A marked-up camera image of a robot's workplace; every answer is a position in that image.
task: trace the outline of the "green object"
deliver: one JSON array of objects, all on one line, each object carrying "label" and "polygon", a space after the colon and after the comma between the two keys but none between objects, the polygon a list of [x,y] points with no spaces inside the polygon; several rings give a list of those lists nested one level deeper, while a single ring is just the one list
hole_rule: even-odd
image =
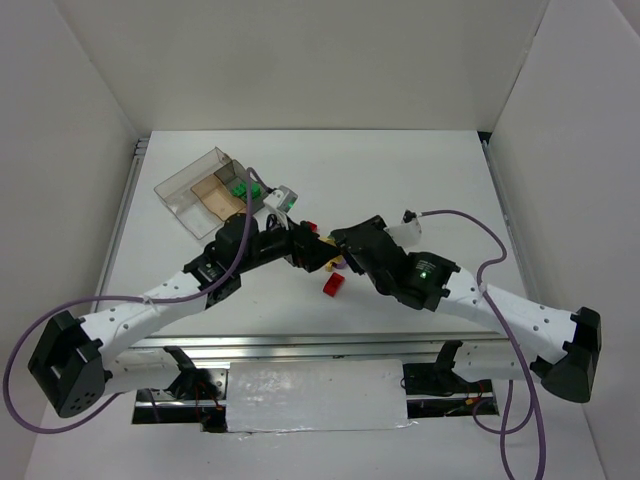
[{"label": "green object", "polygon": [[[260,190],[260,185],[256,185],[255,183],[251,185],[251,198],[258,198],[262,191]],[[241,183],[233,190],[231,190],[231,195],[234,197],[238,197],[240,200],[246,203],[247,201],[247,184]]]},{"label": "green object", "polygon": [[247,185],[245,183],[241,183],[240,185],[235,187],[233,190],[231,190],[231,195],[233,195],[234,197],[242,197],[244,195],[246,198]]}]

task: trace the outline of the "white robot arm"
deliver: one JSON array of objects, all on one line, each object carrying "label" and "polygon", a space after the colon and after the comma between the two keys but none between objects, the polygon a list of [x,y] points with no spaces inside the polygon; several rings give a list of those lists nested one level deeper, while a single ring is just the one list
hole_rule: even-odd
[{"label": "white robot arm", "polygon": [[[376,290],[414,309],[462,317],[504,334],[482,295],[486,288],[504,315],[542,386],[561,398],[586,402],[601,347],[600,317],[589,309],[556,310],[492,285],[477,285],[470,272],[428,252],[406,253],[403,246],[419,238],[415,214],[407,212],[399,227],[382,218],[332,232],[326,243],[286,213],[294,198],[289,189],[274,190],[265,201],[272,212],[270,228],[238,214],[227,220],[202,255],[161,285],[146,292],[143,303],[123,303],[74,318],[63,312],[51,318],[29,362],[29,369],[57,414],[72,417],[103,395],[141,388],[188,389],[206,383],[177,347],[129,350],[136,342],[183,317],[201,312],[240,288],[240,274],[279,258],[311,272],[342,255],[353,271],[367,274]],[[211,287],[236,256],[245,225],[246,249],[238,268],[219,288]],[[508,344],[478,348],[447,342],[436,362],[446,382],[521,379],[522,370]]]}]

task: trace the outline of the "clear plastic box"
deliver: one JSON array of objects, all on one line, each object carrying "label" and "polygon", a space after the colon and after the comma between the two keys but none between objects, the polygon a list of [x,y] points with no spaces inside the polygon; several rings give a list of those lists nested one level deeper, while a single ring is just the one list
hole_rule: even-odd
[{"label": "clear plastic box", "polygon": [[[216,147],[154,190],[180,223],[200,240],[231,215],[246,211],[246,181],[247,172],[240,162]],[[252,182],[252,190],[256,213],[268,194],[256,182]]]}]

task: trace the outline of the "white wall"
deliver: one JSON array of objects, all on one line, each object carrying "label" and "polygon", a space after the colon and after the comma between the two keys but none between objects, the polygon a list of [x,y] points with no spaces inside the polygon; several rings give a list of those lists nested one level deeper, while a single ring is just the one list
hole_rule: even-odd
[{"label": "white wall", "polygon": [[640,2],[638,2],[638,0],[613,1],[638,35],[640,35]]},{"label": "white wall", "polygon": [[134,125],[492,130],[548,0],[56,0]]},{"label": "white wall", "polygon": [[[49,0],[0,2],[0,364],[39,314],[92,293],[135,135]],[[12,376],[20,411],[45,399]],[[22,478],[35,436],[0,407],[2,478]]]},{"label": "white wall", "polygon": [[542,300],[602,314],[585,412],[609,480],[640,478],[639,79],[610,0],[552,0],[490,143]]}]

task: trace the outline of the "red block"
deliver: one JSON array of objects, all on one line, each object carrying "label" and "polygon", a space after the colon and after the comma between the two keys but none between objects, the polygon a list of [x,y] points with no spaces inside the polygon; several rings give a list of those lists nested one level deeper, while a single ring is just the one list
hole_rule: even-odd
[{"label": "red block", "polygon": [[327,280],[327,283],[324,284],[322,291],[330,297],[335,297],[343,283],[344,277],[339,273],[333,273],[331,277],[329,277],[329,280]]}]

